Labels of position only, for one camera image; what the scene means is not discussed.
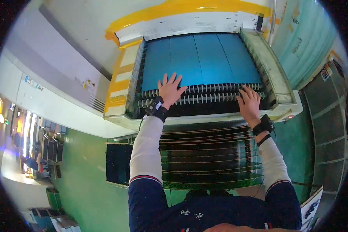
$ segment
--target conveyor machine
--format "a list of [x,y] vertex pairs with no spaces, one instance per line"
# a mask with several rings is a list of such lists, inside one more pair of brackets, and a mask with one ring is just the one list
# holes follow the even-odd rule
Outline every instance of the conveyor machine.
[[104,118],[138,131],[144,108],[158,95],[164,73],[182,75],[188,89],[171,107],[165,126],[232,121],[245,124],[236,96],[242,85],[261,97],[260,117],[274,122],[302,112],[275,54],[259,32],[197,33],[120,47],[108,89]]

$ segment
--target white label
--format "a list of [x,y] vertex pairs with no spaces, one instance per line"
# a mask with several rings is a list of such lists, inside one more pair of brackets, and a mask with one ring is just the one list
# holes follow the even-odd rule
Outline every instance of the white label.
[[157,105],[156,105],[156,110],[158,110],[161,106],[161,102],[158,102]]

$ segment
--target light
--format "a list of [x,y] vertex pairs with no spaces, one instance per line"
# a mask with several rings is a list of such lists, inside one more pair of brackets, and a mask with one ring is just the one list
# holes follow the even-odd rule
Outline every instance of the light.
[[197,9],[214,9],[215,7],[213,6],[200,6]]
[[34,128],[35,128],[36,114],[32,114],[31,127],[30,127],[30,154],[32,153],[32,146],[34,142]]
[[24,121],[24,130],[23,130],[23,155],[26,156],[27,152],[27,136],[28,136],[28,129],[30,128],[30,117],[31,112],[27,111],[26,114],[26,120]]
[[4,121],[5,121],[4,116],[0,114],[0,123],[4,123]]

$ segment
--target blue sheet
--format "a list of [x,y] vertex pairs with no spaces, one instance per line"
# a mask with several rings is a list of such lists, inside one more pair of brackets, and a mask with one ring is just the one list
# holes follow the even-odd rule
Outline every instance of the blue sheet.
[[193,36],[180,36],[170,39],[171,72],[182,75],[180,86],[193,85],[202,79],[199,56]]
[[180,86],[260,83],[254,63],[238,35],[200,34],[147,43],[142,91],[157,89],[165,73],[182,75]]
[[162,39],[147,44],[142,91],[157,89],[157,81],[171,72],[170,40]]
[[233,34],[218,34],[218,39],[227,56],[235,83],[260,83],[259,74],[241,38]]

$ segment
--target person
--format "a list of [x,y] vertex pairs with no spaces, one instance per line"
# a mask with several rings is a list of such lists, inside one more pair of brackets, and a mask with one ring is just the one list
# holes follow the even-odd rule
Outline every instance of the person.
[[32,168],[33,170],[38,171],[40,169],[40,165],[46,165],[47,162],[41,157],[41,154],[37,155],[37,158],[35,160],[34,157],[24,158],[25,160],[23,163],[25,163],[28,167]]
[[[158,81],[161,107],[170,109],[186,90],[177,87],[181,76],[167,74]],[[237,97],[240,113],[251,128],[260,123],[260,97],[247,86]],[[300,204],[287,173],[283,156],[267,131],[255,137],[264,168],[265,200],[254,197],[199,196],[168,207],[161,179],[158,150],[164,123],[148,116],[139,131],[130,160],[129,226],[131,231],[254,232],[301,228]]]

